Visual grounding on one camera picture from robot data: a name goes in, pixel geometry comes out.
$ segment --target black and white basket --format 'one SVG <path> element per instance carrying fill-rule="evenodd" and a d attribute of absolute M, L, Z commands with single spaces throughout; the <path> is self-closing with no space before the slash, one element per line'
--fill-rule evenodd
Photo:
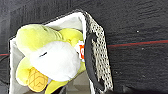
<path fill-rule="evenodd" d="M 84 57 L 87 74 L 90 78 L 90 87 L 93 90 L 92 94 L 96 92 L 104 93 L 108 89 L 113 90 L 103 28 L 87 12 L 77 9 L 43 24 L 55 30 L 61 30 L 63 28 L 80 30 L 83 33 L 85 43 Z M 15 72 L 18 63 L 24 55 L 18 50 L 15 38 L 10 40 L 10 47 L 11 78 L 9 94 L 23 94 L 28 88 L 22 87 L 17 83 Z"/>

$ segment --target plush toy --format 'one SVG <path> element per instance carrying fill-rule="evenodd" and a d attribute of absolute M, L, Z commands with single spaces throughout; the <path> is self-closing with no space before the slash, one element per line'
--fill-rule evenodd
<path fill-rule="evenodd" d="M 35 92 L 41 92 L 47 86 L 45 94 L 66 85 L 86 70 L 74 48 L 79 40 L 83 41 L 83 36 L 76 29 L 56 31 L 39 24 L 21 27 L 16 44 L 25 57 L 16 70 L 19 84 Z"/>

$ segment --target fabric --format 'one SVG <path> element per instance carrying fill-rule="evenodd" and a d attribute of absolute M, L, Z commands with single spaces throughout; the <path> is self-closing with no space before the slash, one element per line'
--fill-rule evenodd
<path fill-rule="evenodd" d="M 49 26 L 56 30 L 60 30 L 66 27 L 71 27 L 71 28 L 79 29 L 83 31 L 83 33 L 86 32 L 85 18 L 81 13 L 74 13 L 69 16 L 66 16 L 65 18 L 64 17 L 60 18 L 59 20 L 55 20 L 55 21 L 53 20 L 51 23 L 46 24 L 46 26 Z M 24 55 L 18 50 L 15 38 L 10 41 L 10 47 L 11 47 L 10 49 L 11 78 L 10 78 L 9 93 L 10 94 L 23 94 L 23 93 L 29 92 L 29 94 L 31 94 L 30 93 L 31 91 L 28 87 L 21 86 L 16 81 L 16 77 L 15 77 L 16 68 L 20 60 L 24 57 Z"/>

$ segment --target yellow plush toy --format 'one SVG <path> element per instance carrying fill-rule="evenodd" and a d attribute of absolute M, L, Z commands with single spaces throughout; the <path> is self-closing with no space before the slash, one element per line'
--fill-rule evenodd
<path fill-rule="evenodd" d="M 56 31 L 50 27 L 30 24 L 21 27 L 16 35 L 18 49 L 25 55 L 16 70 L 19 84 L 35 92 L 51 94 L 85 70 L 74 49 L 82 33 L 65 28 Z"/>

